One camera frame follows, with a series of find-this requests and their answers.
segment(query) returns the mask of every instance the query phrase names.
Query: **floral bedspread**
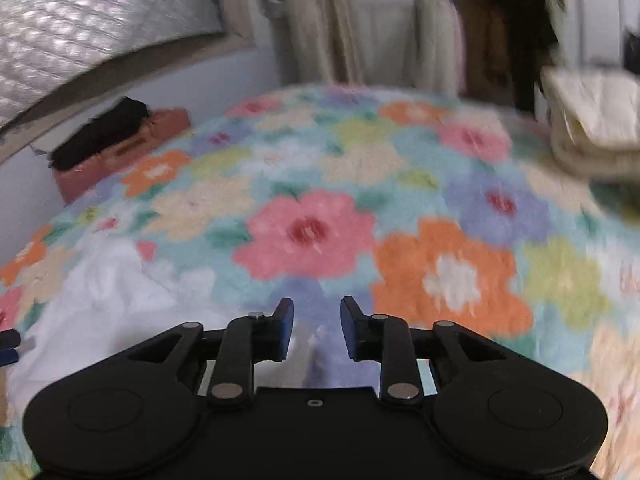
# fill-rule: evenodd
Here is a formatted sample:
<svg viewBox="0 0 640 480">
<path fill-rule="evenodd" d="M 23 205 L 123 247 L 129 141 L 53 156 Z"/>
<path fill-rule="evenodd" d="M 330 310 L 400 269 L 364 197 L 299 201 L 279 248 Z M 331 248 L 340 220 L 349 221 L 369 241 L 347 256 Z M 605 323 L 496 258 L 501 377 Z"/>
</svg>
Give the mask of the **floral bedspread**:
<svg viewBox="0 0 640 480">
<path fill-rule="evenodd" d="M 593 389 L 609 411 L 594 471 L 638 479 L 638 215 L 616 189 L 564 174 L 540 130 L 391 89 L 301 87 L 244 103 L 43 227 L 0 269 L 0 330 L 28 330 L 78 241 L 108 231 L 145 261 L 211 269 L 211 295 L 239 313 L 293 298 L 314 334 L 304 386 L 378 383 L 376 365 L 348 365 L 347 294 L 366 312 L 490 336 Z M 30 478 L 11 406 L 0 419 L 0 477 Z"/>
</svg>

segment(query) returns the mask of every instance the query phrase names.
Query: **bed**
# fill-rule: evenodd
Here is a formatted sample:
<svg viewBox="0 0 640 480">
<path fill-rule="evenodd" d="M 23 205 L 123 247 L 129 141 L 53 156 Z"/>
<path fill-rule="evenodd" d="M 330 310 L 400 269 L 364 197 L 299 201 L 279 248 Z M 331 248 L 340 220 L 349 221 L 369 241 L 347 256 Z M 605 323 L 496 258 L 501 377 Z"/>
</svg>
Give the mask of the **bed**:
<svg viewBox="0 0 640 480">
<path fill-rule="evenodd" d="M 350 362 L 340 332 L 352 295 L 414 326 L 453 320 L 586 384 L 609 412 L 594 472 L 640 478 L 640 216 L 563 173 L 547 136 L 498 108 L 294 87 L 102 181 L 0 270 L 0 330 L 24 342 L 0 370 L 0 476 L 38 471 L 20 430 L 38 389 L 163 324 L 222 328 L 288 296 L 291 364 L 257 382 L 376 386 L 378 366 Z"/>
</svg>

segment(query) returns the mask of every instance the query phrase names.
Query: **blue object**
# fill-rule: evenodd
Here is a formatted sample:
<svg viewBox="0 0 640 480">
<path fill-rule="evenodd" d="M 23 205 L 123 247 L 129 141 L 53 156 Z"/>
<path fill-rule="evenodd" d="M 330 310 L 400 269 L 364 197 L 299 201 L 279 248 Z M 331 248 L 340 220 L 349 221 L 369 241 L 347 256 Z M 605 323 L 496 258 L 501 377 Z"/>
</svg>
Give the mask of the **blue object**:
<svg viewBox="0 0 640 480">
<path fill-rule="evenodd" d="M 15 349 L 0 350 L 0 367 L 17 363 L 18 359 L 18 352 Z"/>
</svg>

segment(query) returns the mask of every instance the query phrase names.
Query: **bubble wrap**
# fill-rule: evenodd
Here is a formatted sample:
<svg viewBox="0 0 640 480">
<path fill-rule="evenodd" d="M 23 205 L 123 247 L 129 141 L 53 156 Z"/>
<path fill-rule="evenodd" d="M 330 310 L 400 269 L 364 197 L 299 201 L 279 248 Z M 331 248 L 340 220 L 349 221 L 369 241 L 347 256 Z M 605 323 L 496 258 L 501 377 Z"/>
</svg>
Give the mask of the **bubble wrap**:
<svg viewBox="0 0 640 480">
<path fill-rule="evenodd" d="M 0 0 L 0 128 L 108 59 L 222 30 L 216 0 Z"/>
</svg>

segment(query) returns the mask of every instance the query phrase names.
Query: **pink flower pattern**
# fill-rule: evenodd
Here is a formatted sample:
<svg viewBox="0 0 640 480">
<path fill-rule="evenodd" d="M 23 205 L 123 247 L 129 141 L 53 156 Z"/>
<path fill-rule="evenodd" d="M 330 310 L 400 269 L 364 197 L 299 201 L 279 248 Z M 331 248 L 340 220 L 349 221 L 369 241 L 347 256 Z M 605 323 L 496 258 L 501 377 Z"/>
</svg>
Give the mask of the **pink flower pattern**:
<svg viewBox="0 0 640 480">
<path fill-rule="evenodd" d="M 282 106 L 282 102 L 275 99 L 259 98 L 245 101 L 231 108 L 226 113 L 227 117 L 251 118 L 276 110 Z"/>
<path fill-rule="evenodd" d="M 438 131 L 440 142 L 469 158 L 479 158 L 490 164 L 508 160 L 511 154 L 511 138 L 469 128 L 462 124 L 450 124 Z"/>
<path fill-rule="evenodd" d="M 15 317 L 18 314 L 18 307 L 22 298 L 22 290 L 22 286 L 17 286 L 0 296 L 0 332 L 14 327 Z"/>
<path fill-rule="evenodd" d="M 373 246 L 374 224 L 345 193 L 315 190 L 299 202 L 279 196 L 248 221 L 254 241 L 240 247 L 234 261 L 256 280 L 336 278 L 353 272 L 358 254 Z"/>
<path fill-rule="evenodd" d="M 154 258 L 156 257 L 157 248 L 158 246 L 155 243 L 149 242 L 147 240 L 140 240 L 136 244 L 138 254 L 144 262 L 152 262 L 154 260 Z"/>
</svg>

